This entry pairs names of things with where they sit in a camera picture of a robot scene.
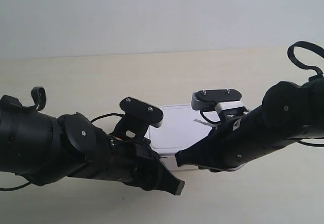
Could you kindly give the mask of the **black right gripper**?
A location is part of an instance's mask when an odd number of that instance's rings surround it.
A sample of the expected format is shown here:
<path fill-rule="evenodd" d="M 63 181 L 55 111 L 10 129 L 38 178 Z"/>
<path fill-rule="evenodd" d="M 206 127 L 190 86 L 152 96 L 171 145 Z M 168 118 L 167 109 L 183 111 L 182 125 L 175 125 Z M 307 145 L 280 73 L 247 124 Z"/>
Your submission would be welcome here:
<path fill-rule="evenodd" d="M 211 172 L 236 171 L 266 155 L 261 110 L 236 117 L 192 146 L 175 154 L 177 166 L 194 165 Z"/>

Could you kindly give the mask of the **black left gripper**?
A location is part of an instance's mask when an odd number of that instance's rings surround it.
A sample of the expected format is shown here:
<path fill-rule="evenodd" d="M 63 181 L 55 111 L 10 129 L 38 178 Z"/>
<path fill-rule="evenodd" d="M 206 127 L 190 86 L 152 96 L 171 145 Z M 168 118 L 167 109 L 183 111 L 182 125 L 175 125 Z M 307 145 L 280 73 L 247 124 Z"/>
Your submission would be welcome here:
<path fill-rule="evenodd" d="M 95 159 L 68 175 L 73 178 L 121 182 L 146 191 L 180 196 L 185 181 L 173 175 L 145 141 L 107 138 Z"/>

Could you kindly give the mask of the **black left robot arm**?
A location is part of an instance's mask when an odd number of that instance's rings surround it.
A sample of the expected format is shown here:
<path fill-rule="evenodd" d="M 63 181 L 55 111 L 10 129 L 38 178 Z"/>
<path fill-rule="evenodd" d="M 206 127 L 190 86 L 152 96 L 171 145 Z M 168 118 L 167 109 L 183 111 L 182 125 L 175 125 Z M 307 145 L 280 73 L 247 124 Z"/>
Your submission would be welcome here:
<path fill-rule="evenodd" d="M 121 119 L 106 133 L 80 113 L 55 118 L 2 96 L 1 171 L 37 186 L 68 176 L 180 195 L 185 182 L 165 167 L 145 136 L 150 126 L 161 126 L 162 110 L 132 97 L 119 106 Z"/>

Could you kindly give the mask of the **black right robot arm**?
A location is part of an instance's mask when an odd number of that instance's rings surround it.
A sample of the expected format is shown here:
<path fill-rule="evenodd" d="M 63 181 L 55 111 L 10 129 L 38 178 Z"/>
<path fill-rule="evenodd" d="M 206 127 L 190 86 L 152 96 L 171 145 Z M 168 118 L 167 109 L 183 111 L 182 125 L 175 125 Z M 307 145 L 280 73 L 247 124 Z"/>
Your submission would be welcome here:
<path fill-rule="evenodd" d="M 303 139 L 323 139 L 323 79 L 277 83 L 259 107 L 232 116 L 175 158 L 178 166 L 235 171 Z"/>

